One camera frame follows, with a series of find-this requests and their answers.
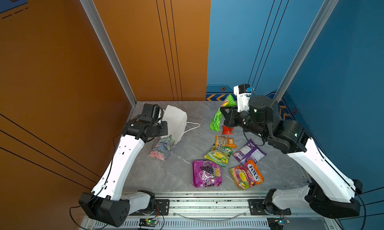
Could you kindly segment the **green Lays chips bag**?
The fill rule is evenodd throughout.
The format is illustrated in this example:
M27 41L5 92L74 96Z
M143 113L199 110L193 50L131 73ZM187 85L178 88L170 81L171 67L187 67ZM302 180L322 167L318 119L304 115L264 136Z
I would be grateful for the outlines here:
M222 120L222 112L220 110L221 107L234 107L236 106L236 102L232 95L228 95L225 100L222 102L221 106L219 107L218 111L214 115L213 119L210 123L210 130L218 132L220 130L220 124Z

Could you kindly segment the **floral white paper bag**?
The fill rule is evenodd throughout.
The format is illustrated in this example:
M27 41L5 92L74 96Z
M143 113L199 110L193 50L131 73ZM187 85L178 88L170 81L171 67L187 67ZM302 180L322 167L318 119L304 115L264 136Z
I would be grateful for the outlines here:
M163 120L167 122L168 133L153 145L149 156L161 161L166 161L172 149L181 140L183 135L201 125L187 121L187 113L183 110L168 105Z

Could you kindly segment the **purple white snack bag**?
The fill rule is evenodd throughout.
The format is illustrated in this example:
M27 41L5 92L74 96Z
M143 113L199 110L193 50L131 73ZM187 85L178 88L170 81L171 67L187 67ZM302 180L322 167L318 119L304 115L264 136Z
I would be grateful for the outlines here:
M267 154L263 152L252 139L249 139L243 147L241 147L237 152L233 153L235 159L241 164L244 164L249 160L258 163L266 155Z

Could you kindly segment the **Fox's fruit candy bag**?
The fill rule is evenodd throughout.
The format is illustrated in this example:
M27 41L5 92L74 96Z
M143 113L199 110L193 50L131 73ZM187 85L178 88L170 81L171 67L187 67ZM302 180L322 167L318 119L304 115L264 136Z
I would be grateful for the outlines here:
M235 185L242 190L264 183L264 177L253 160L231 168L229 172Z

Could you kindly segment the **magenta grape candy bag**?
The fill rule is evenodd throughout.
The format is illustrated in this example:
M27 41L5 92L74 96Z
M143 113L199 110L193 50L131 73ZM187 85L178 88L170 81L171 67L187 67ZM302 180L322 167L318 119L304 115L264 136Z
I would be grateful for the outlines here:
M221 166L210 160L197 160L193 162L194 187L218 187L222 182Z

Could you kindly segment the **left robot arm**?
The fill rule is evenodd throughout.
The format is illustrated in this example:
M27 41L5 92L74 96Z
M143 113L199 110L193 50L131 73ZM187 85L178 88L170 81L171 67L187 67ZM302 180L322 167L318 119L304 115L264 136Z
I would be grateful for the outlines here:
M105 173L90 193L83 193L79 206L93 220L120 227L127 216L138 211L152 213L156 197L150 191L137 191L122 199L123 187L133 163L145 143L168 134L159 105L145 104L142 113L129 120Z

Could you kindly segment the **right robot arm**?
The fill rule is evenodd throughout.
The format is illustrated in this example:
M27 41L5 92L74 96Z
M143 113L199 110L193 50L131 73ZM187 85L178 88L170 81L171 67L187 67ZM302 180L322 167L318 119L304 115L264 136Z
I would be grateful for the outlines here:
M309 131L295 120L283 120L279 103L266 96L248 98L245 107L221 107L224 125L241 127L264 143L296 161L313 179L292 190L269 190L264 209L279 215L292 208L311 209L329 219L357 217L361 202L356 200L362 183L345 176L317 147Z

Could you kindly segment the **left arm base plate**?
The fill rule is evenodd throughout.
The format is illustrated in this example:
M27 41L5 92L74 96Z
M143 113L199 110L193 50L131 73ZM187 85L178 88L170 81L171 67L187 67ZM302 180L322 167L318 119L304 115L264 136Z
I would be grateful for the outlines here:
M168 216L170 210L169 199L156 199L155 208L153 210L139 210L132 213L130 216L155 216L160 212L160 215Z

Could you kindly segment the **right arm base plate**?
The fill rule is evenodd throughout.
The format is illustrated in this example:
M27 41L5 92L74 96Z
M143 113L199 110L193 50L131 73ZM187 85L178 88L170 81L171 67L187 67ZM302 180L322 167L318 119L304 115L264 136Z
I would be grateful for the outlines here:
M249 199L248 204L252 216L290 216L292 214L291 209L281 210L273 203L265 204L263 199Z

